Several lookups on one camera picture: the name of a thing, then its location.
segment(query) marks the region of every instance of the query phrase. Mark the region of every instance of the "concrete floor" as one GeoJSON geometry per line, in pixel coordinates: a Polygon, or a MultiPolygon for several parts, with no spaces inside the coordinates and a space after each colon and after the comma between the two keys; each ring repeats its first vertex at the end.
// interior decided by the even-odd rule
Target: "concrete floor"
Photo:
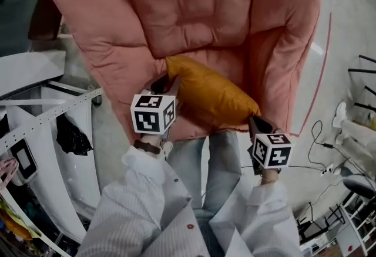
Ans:
{"type": "MultiPolygon", "coordinates": [[[[376,81],[373,82],[370,75],[353,74],[350,76],[347,72],[349,67],[373,66],[376,69],[376,64],[360,62],[357,57],[363,54],[376,58],[375,35],[376,0],[323,0],[314,43],[297,94],[291,132],[299,134],[299,137],[294,138],[296,146],[291,164],[320,167],[317,164],[310,164],[307,158],[313,141],[311,135],[313,124],[317,120],[323,122],[323,132],[318,138],[319,142],[334,143],[339,131],[331,127],[331,121],[337,104],[343,100],[348,101],[349,92],[358,101],[369,99],[363,95],[364,83],[376,89],[376,85],[373,85],[376,81]],[[325,56],[326,63],[321,84],[310,115],[307,117],[320,80],[325,56]]],[[[65,40],[62,45],[68,52],[63,82],[81,87],[95,83],[78,58],[79,52],[75,43],[72,40],[65,40]]],[[[356,115],[359,111],[354,109],[352,113],[356,115]]],[[[103,104],[93,111],[93,135],[98,179],[100,187],[103,188],[123,174],[121,157],[129,146],[106,97],[103,98],[103,104]]],[[[242,166],[250,165],[251,161],[246,151],[250,145],[248,134],[239,134],[239,144],[242,166]]],[[[206,143],[202,158],[203,189],[208,157],[209,149],[206,143]]],[[[330,163],[337,165],[343,161],[343,157],[338,152],[318,145],[314,145],[311,159],[325,165],[330,163]]],[[[252,168],[245,168],[244,172],[252,174],[252,168]]],[[[340,177],[330,174],[320,177],[318,170],[292,167],[283,170],[280,179],[288,188],[290,204],[297,214],[299,210],[306,209],[308,202],[315,202],[329,184],[335,185],[341,181],[340,177]]],[[[345,192],[346,189],[342,183],[330,187],[314,205],[314,217],[322,215],[328,207],[339,203],[345,192]]]]}

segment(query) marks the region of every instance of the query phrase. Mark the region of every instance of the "shirt sleeve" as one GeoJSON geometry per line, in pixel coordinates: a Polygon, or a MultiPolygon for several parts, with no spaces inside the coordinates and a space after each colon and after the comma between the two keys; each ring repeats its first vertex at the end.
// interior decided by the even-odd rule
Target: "shirt sleeve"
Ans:
{"type": "Polygon", "coordinates": [[[78,257],[139,256],[160,234],[165,206],[159,160],[130,147],[123,181],[104,188],[78,257]]]}
{"type": "Polygon", "coordinates": [[[301,256],[297,224],[281,182],[252,189],[241,237],[254,257],[301,256]]]}

